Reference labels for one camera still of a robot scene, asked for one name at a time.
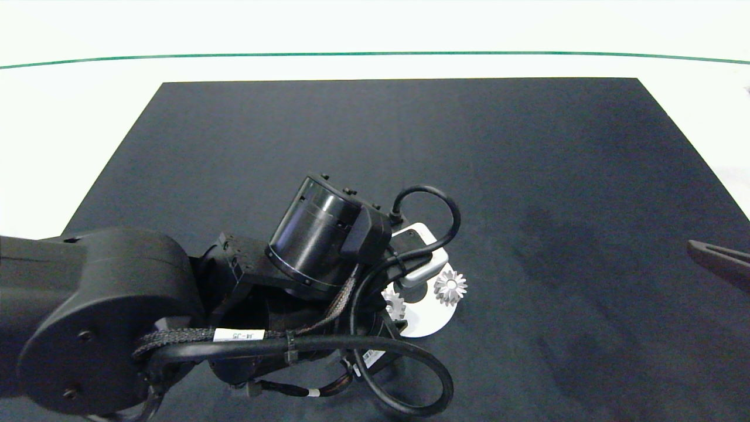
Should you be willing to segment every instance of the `gear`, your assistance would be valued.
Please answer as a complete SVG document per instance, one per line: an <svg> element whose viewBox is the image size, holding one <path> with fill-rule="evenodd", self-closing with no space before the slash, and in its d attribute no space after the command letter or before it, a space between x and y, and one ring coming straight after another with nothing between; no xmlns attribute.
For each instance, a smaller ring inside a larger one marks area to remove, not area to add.
<svg viewBox="0 0 750 422"><path fill-rule="evenodd" d="M454 270L443 271L435 280L435 298L446 306L455 306L466 292L467 281L464 275Z"/></svg>
<svg viewBox="0 0 750 422"><path fill-rule="evenodd" d="M401 296L393 290L393 285L388 286L381 294L382 298L385 299L385 311L393 321L402 320L407 316L404 299L401 299Z"/></svg>

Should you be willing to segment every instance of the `black cable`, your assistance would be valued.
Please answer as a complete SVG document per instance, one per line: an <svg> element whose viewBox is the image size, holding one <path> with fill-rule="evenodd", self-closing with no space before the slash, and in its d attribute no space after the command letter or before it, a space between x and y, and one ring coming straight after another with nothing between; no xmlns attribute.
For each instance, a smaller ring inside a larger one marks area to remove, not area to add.
<svg viewBox="0 0 750 422"><path fill-rule="evenodd" d="M325 387L314 389L317 391L317 397L330 397L339 394L346 390L347 387L352 383L352 373L346 372L342 376L336 378L335 381L327 384ZM257 382L263 390L277 391L278 393L285 394L287 396L294 397L308 397L311 396L311 389L299 387L294 384L282 384L280 382L260 380Z"/></svg>
<svg viewBox="0 0 750 422"><path fill-rule="evenodd" d="M397 224L403 221L400 215L401 214L401 208L400 208L401 201L409 194L412 194L415 192L427 192L443 200L443 202L445 202L451 210L453 222L451 224L450 229L448 230L448 233L446 233L445 236L441 237L436 242L431 243L427 246L417 248L412 251L404 252L403 254L400 255L400 259L402 260L421 257L423 255L431 253L432 251L438 248L443 247L448 242L453 240L456 233L458 233L459 227L461 226L461 215L460 215L461 211L458 209L458 205L444 192L440 191L437 188L434 188L432 186L427 186L427 185L414 185L410 188L404 189L403 191L401 191L401 193L398 194L398 196L396 197L393 203L393 208L391 211L391 222ZM373 280L378 274L380 274L380 272L382 272L386 268L391 267L397 263L398 263L398 258L396 257L390 257L390 258L386 258L380 261L379 264L374 266L373 269L367 273L365 278L357 287L352 297L351 310L349 311L350 313L349 314L349 334L350 335L354 336L356 334L357 311L358 311L359 303L362 301L364 292L368 289L368 285L370 284L371 280ZM380 291L384 288L385 286L378 286L374 290ZM450 390L446 390L446 378L444 378L443 375L435 371L435 373L440 377L440 381L442 382L442 385L443 385L442 395L436 402L430 405L424 405L424 406L410 405L409 403L402 402L401 400L390 395L387 391L383 390L377 384L373 376L368 372L367 366L365 365L365 359L362 357L362 349L354 347L353 351L354 351L354 359L357 363L357 367L359 368L362 378L367 383L368 387L386 405L396 409L397 411L400 411L404 414L413 415L413 416L430 416L432 414L436 414L444 410L448 406L448 404L450 403L453 397L453 387L452 387L452 381L450 378L451 377L450 373L448 373L447 370L445 371L446 372L445 377L447 377L447 380L449 381L449 384L451 385ZM427 353L427 355L429 355L430 358L434 359L435 361L438 361L432 354L429 354L428 352L425 352L425 353Z"/></svg>
<svg viewBox="0 0 750 422"><path fill-rule="evenodd" d="M453 397L453 380L446 367L423 348L407 342L375 336L300 336L295 339L295 347L299 351L327 351L339 348L381 350L411 357L424 363L437 374L443 389L442 395L436 402L421 407L413 406L421 409L421 412L418 414L422 416L428 416L444 410ZM264 339L242 342L197 342L168 345L154 352L151 359L148 360L147 370L150 382L159 385L169 381L170 371L168 368L175 363L196 363L203 360L278 355L283 354L286 349L286 339ZM361 371L361 373L363 375L367 374L366 371Z"/></svg>

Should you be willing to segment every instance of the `robotic arm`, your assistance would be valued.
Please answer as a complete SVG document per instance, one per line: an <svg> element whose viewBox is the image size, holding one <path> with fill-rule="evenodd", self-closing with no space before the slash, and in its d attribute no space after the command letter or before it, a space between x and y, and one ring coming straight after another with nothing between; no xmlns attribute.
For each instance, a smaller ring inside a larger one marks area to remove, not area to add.
<svg viewBox="0 0 750 422"><path fill-rule="evenodd" d="M441 412L453 394L448 370L401 334L439 329L466 292L443 249L460 227L458 207L416 185L386 215L328 180L304 180L268 243L222 233L201 257L163 234L124 228L0 237L0 396L24 394L91 420L145 421L207 360L219 379L249 393L332 396L361 378L405 414ZM451 210L451 228L438 240L401 215L401 201L420 191ZM427 305L413 300L404 310L403 297L444 308L429 318L437 327L418 329L410 313ZM344 371L325 387L257 380L333 351ZM437 401L410 405L374 381L398 356L439 376ZM141 403L135 414L122 412Z"/></svg>

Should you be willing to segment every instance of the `black mat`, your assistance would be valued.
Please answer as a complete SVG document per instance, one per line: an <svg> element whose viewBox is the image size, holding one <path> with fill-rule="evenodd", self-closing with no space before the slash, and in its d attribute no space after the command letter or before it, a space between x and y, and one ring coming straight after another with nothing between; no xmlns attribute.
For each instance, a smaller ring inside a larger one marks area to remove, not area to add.
<svg viewBox="0 0 750 422"><path fill-rule="evenodd" d="M637 80L166 83L66 232L151 228L191 254L221 230L267 239L308 171L378 203L425 182L462 206L448 253L469 292L417 341L455 381L432 420L750 420L750 300L685 253L750 250L750 224ZM431 200L405 211L447 228ZM384 378L414 399L433 385L419 371ZM363 384L236 399L200 367L156 420L393 417L375 403ZM61 420L2 405L3 420Z"/></svg>

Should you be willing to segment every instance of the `white label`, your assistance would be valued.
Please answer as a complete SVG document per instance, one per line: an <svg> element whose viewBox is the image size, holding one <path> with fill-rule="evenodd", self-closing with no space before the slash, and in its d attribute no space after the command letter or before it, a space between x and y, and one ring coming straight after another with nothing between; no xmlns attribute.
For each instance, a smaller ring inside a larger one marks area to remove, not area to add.
<svg viewBox="0 0 750 422"><path fill-rule="evenodd" d="M362 359L364 359L364 364L367 368L370 366L373 366L373 363L376 363L378 359L380 359L381 356L386 354L382 350L368 350L362 355Z"/></svg>
<svg viewBox="0 0 750 422"><path fill-rule="evenodd" d="M217 328L214 332L215 342L246 342L248 340L263 340L265 330L232 330Z"/></svg>
<svg viewBox="0 0 750 422"><path fill-rule="evenodd" d="M362 359L364 360L364 365L369 368L370 366L373 366L373 363L376 363L378 359L380 359L381 356L386 354L382 350L368 350L362 355ZM352 369L354 369L354 373L357 374L358 377L362 376L362 374L359 372L359 368L356 365L352 366Z"/></svg>

